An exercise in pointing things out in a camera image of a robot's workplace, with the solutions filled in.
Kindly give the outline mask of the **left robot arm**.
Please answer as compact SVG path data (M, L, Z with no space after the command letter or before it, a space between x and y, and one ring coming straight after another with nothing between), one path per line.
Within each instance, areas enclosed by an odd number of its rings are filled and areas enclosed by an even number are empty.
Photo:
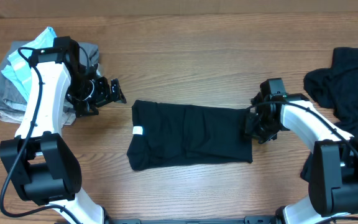
M7 177L0 193L5 208L9 185L19 198L36 204L36 212L54 210L68 223L111 223L104 207L82 187L80 163L62 137L63 105L70 102L77 117L95 116L108 103L126 103L118 80L98 75L80 63L76 44L32 49L25 64L32 72L32 89L24 119L14 138L0 143Z

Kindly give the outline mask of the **black t-shirt with label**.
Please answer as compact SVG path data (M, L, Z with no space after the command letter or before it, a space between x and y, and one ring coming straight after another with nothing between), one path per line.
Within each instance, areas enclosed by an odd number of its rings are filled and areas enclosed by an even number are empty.
M195 164L248 162L252 141L243 134L245 110L137 100L132 106L134 171Z

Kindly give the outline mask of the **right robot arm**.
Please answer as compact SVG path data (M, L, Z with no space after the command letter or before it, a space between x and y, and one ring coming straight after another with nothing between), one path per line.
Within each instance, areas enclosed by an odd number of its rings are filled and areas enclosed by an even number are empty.
M308 195L277 210L274 223L358 220L358 139L341 130L302 94L259 93L246 109L245 135L263 144L294 132L312 154Z

